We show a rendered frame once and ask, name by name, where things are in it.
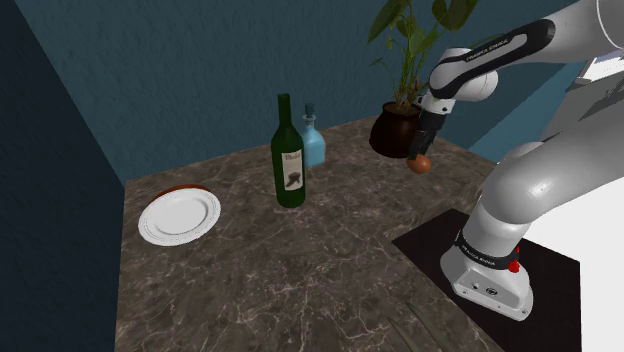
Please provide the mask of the potted plant in dark pot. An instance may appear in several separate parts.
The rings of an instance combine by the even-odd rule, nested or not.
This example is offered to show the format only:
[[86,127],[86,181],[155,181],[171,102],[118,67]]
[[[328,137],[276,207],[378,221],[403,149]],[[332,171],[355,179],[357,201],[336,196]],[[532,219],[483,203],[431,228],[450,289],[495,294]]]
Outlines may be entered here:
[[369,144],[377,153],[391,158],[406,158],[418,130],[421,108],[415,103],[426,88],[419,79],[434,43],[446,32],[456,32],[466,23],[479,0],[387,0],[375,17],[368,33],[373,42],[392,29],[405,38],[385,40],[387,48],[400,50],[400,74],[391,77],[392,100],[382,106]]

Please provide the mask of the brown egg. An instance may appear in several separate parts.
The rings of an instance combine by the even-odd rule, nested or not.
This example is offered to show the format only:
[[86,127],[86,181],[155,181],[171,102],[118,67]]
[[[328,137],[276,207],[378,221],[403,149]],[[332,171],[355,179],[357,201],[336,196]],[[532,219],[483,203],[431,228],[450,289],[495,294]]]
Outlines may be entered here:
[[406,160],[407,167],[414,173],[425,174],[431,169],[431,161],[426,155],[418,154]]

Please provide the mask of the light blue glass bottle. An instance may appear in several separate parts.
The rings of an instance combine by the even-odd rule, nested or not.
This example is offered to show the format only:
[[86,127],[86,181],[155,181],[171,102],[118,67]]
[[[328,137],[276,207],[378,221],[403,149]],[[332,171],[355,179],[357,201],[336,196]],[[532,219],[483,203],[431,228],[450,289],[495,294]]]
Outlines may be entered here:
[[315,128],[315,109],[312,103],[305,104],[303,116],[305,128],[302,139],[304,143],[304,167],[310,168],[325,162],[326,144],[323,136]]

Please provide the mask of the dark green wine bottle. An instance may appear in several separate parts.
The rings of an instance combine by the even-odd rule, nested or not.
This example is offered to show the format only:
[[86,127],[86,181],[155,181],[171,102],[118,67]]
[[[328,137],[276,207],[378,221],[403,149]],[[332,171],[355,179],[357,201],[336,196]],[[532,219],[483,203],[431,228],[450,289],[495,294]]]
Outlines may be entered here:
[[280,93],[278,99],[279,125],[271,140],[276,197],[285,208],[296,208],[305,201],[304,144],[292,124],[290,95]]

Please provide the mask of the white plate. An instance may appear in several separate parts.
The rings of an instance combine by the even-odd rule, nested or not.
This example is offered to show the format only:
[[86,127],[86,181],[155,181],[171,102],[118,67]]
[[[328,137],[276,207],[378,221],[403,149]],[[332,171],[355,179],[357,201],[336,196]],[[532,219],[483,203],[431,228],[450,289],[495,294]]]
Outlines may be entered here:
[[158,194],[142,211],[138,230],[147,242],[184,245],[208,233],[219,220],[221,203],[205,186],[174,186]]

